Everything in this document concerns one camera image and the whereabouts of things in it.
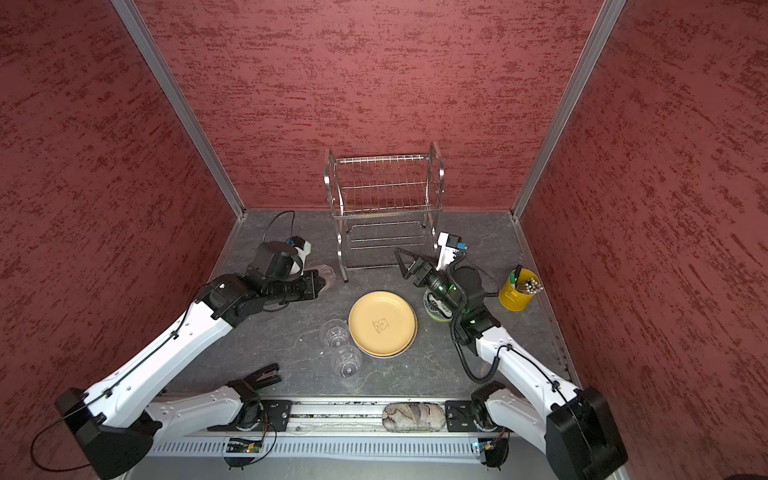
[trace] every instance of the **plate stack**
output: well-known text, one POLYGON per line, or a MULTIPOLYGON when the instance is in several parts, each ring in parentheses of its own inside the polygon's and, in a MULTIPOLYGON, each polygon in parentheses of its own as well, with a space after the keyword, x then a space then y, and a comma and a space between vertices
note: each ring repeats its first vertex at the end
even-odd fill
POLYGON ((371 292, 360 297, 349 312, 349 333, 365 353, 388 359, 413 344, 416 314, 401 297, 390 292, 371 292))

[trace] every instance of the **black coiled cable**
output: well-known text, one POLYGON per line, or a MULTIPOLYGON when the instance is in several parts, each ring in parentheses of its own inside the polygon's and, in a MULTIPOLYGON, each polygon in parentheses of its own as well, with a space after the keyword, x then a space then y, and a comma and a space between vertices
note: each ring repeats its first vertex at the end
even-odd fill
POLYGON ((479 273, 482 273, 483 275, 485 275, 486 277, 491 279, 493 284, 496 285, 496 291, 495 292, 485 292, 485 296, 498 296, 500 290, 498 288, 498 282, 496 281, 496 279, 493 276, 491 276, 491 274, 489 274, 488 272, 486 272, 485 270, 483 270, 479 266, 475 265, 475 262, 471 261, 469 259, 469 257, 466 257, 466 260, 469 262, 470 265, 472 265, 475 268, 475 270, 477 270, 479 273))
POLYGON ((460 301, 458 303, 458 309, 456 310, 456 314, 454 314, 451 317, 451 323, 450 323, 450 329, 451 329, 451 341, 453 342, 453 346, 456 348, 456 352, 458 353, 458 358, 462 361, 462 368, 464 369, 464 373, 467 374, 469 379, 475 383, 486 383, 491 378, 493 378, 493 375, 496 374, 496 369, 498 368, 498 353, 496 357, 493 359, 493 363, 491 364, 491 369, 483 376, 476 376, 473 371, 470 370, 469 365, 467 365, 467 359, 464 357, 464 350, 462 350, 461 343, 458 342, 458 338, 456 335, 456 326, 461 323, 461 321, 464 319, 464 310, 467 307, 467 292, 464 290, 464 288, 459 285, 458 282, 453 278, 453 270, 455 270, 456 265, 458 265, 464 258, 466 257, 466 253, 460 252, 458 255, 456 255, 456 258, 448 265, 448 268, 445 269, 445 272, 448 274, 448 280, 451 280, 451 283, 453 286, 456 287, 459 293, 460 301))

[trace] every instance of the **clear plastic cup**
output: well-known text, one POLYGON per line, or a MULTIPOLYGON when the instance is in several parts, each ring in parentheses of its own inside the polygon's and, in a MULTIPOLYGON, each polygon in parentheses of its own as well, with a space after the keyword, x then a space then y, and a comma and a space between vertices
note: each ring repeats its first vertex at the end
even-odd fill
POLYGON ((331 370, 342 378, 353 376, 362 365, 362 352, 351 345, 341 346, 331 355, 331 370))
POLYGON ((333 282, 336 281, 336 274, 333 272, 333 268, 327 265, 308 266, 308 270, 317 270, 317 274, 320 278, 326 281, 326 285, 320 289, 318 293, 325 292, 333 286, 333 282))
POLYGON ((349 345, 349 329, 342 319, 328 320, 320 327, 320 342, 324 346, 336 348, 349 345))

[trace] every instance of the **metal wire rack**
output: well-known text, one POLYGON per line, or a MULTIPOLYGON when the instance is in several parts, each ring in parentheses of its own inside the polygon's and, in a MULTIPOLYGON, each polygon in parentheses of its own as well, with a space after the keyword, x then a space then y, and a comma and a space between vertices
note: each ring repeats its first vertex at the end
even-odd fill
POLYGON ((347 270, 395 265, 394 247, 436 252, 445 172, 436 143, 426 154, 375 157, 335 158, 329 149, 324 161, 345 282, 347 270))

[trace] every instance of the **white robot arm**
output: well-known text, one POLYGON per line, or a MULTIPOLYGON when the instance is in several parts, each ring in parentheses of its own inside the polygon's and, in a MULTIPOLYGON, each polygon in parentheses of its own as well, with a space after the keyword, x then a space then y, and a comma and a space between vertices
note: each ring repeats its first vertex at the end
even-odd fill
MULTIPOLYGON (((310 248, 300 237, 261 243, 245 275, 217 277, 134 358, 87 390, 58 397, 62 419, 100 478, 125 473, 153 444, 212 425, 248 430, 266 421, 257 390, 280 381, 277 364, 213 392, 173 402, 153 399, 193 358, 265 305, 317 298, 325 280, 317 270, 303 269, 310 248)), ((47 469, 36 462, 34 445, 33 462, 47 469)))
POLYGON ((607 478, 627 461, 627 452, 605 398, 592 388, 580 390, 525 351, 485 308, 485 298, 498 294, 482 289, 476 268, 458 266, 467 250, 461 237, 441 233, 440 238, 450 251, 441 253, 437 264, 395 249, 403 278, 413 276, 414 285, 427 287, 433 301, 441 303, 440 311, 452 312, 451 339, 470 379, 486 384, 499 372, 522 394, 499 382, 479 389, 472 394, 475 424, 485 431, 505 427, 517 433, 546 454, 560 480, 607 478), (403 257, 413 259, 410 266, 403 257), (490 372, 476 376, 463 348, 490 363, 490 372))

